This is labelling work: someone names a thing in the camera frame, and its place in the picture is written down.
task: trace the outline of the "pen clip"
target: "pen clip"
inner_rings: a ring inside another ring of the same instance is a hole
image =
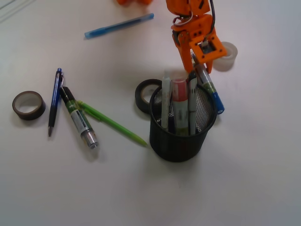
[[[61,75],[62,75],[61,87],[63,87],[63,83],[64,83],[64,75],[63,75],[63,72],[61,72]]]

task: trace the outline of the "marker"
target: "marker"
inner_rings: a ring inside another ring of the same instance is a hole
[[[214,87],[214,84],[209,76],[209,73],[205,66],[203,64],[200,64],[195,56],[194,53],[191,54],[191,57],[194,61],[194,67],[197,72],[197,77],[200,85],[202,85],[212,96],[216,108],[217,108],[217,114],[221,114],[225,111],[224,105],[222,104],[222,101],[220,97],[218,96],[218,93]]]
[[[147,14],[145,16],[137,17],[137,18],[132,19],[132,20],[127,20],[127,21],[124,21],[124,22],[121,22],[121,23],[118,23],[118,24],[114,24],[114,25],[107,26],[107,27],[101,27],[101,28],[98,28],[96,30],[86,32],[85,37],[87,39],[91,39],[91,38],[97,37],[99,35],[103,35],[103,34],[106,34],[106,33],[109,33],[109,32],[113,32],[113,31],[116,31],[116,30],[120,30],[122,28],[126,28],[126,27],[129,27],[129,26],[141,23],[143,21],[151,20],[153,18],[154,18],[154,14],[150,13],[150,14]]]
[[[176,135],[188,136],[187,83],[185,79],[174,79],[172,85],[175,132]]]
[[[60,88],[60,94],[80,134],[80,137],[89,148],[96,148],[98,146],[98,140],[94,133],[94,130],[92,129],[88,119],[77,107],[77,103],[71,91],[68,87],[64,86]]]
[[[190,126],[190,135],[196,134],[196,116],[197,116],[197,95],[196,95],[196,86],[197,86],[197,76],[196,72],[192,71],[188,75],[188,97],[189,97],[189,126]]]
[[[161,126],[168,130],[168,116],[170,105],[170,78],[166,73],[162,79],[162,112],[161,112]]]

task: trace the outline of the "tape roll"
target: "tape roll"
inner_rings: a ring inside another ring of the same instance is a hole
[[[213,61],[213,67],[218,71],[228,71],[234,65],[238,49],[232,43],[222,41],[222,45],[227,50],[227,55]]]
[[[162,81],[158,80],[158,79],[148,79],[145,80],[143,82],[141,82],[135,91],[135,101],[136,101],[136,105],[137,107],[144,113],[149,114],[150,113],[150,103],[147,102],[144,97],[143,97],[143,91],[146,87],[150,86],[150,85],[157,85],[157,86],[161,86],[162,85]],[[159,108],[161,107],[161,104],[158,104],[158,106],[154,106],[155,108]]]
[[[23,110],[23,106],[35,106],[29,112]],[[13,110],[23,120],[34,120],[39,118],[45,111],[46,105],[41,95],[34,91],[25,91],[18,94],[13,101]]]

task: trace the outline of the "green label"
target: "green label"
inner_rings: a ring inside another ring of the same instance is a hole
[[[207,82],[203,84],[203,87],[210,93],[213,94],[216,92],[216,89],[214,87],[214,84],[212,82]]]
[[[66,103],[66,107],[80,133],[82,133],[81,131],[84,130],[84,128],[88,128],[88,129],[92,128],[88,119],[85,117],[83,112],[77,106],[75,100],[68,101]]]

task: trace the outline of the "mesh cup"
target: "mesh cup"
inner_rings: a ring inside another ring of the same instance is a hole
[[[196,94],[196,134],[192,136],[175,134],[172,101],[169,107],[168,131],[161,127],[161,87],[158,87],[150,98],[150,145],[157,155],[167,161],[182,162],[194,157],[200,151],[207,132],[215,122],[217,110],[212,97],[199,85]]]

